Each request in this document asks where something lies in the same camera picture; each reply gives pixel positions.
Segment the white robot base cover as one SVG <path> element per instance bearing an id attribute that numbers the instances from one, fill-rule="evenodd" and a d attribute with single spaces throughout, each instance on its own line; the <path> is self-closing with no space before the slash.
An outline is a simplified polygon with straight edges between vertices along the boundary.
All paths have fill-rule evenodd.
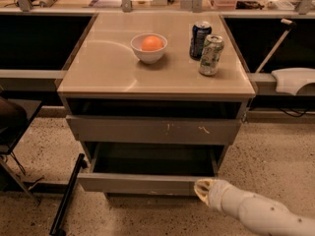
<path id="1" fill-rule="evenodd" d="M 315 83 L 315 70 L 311 68 L 286 68 L 275 70 L 276 92 L 297 95 L 305 86 Z"/>

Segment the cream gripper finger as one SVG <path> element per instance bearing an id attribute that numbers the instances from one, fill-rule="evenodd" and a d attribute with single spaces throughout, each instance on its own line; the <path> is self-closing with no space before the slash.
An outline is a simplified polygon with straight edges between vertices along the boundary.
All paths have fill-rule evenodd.
<path id="1" fill-rule="evenodd" d="M 209 203 L 209 190 L 206 188 L 200 188 L 200 187 L 195 187 L 194 191 L 198 198 L 204 203 L 208 204 Z"/>
<path id="2" fill-rule="evenodd" d="M 209 192 L 216 181 L 214 179 L 199 179 L 195 182 L 195 192 Z"/>

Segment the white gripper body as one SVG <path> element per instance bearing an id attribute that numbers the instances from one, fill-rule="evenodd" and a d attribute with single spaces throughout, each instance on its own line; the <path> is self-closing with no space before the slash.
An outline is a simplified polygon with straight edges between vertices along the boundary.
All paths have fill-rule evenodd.
<path id="1" fill-rule="evenodd" d="M 224 212 L 224 206 L 227 204 L 226 196 L 228 193 L 234 193 L 236 188 L 225 180 L 213 180 L 208 192 L 208 206 L 213 211 Z"/>

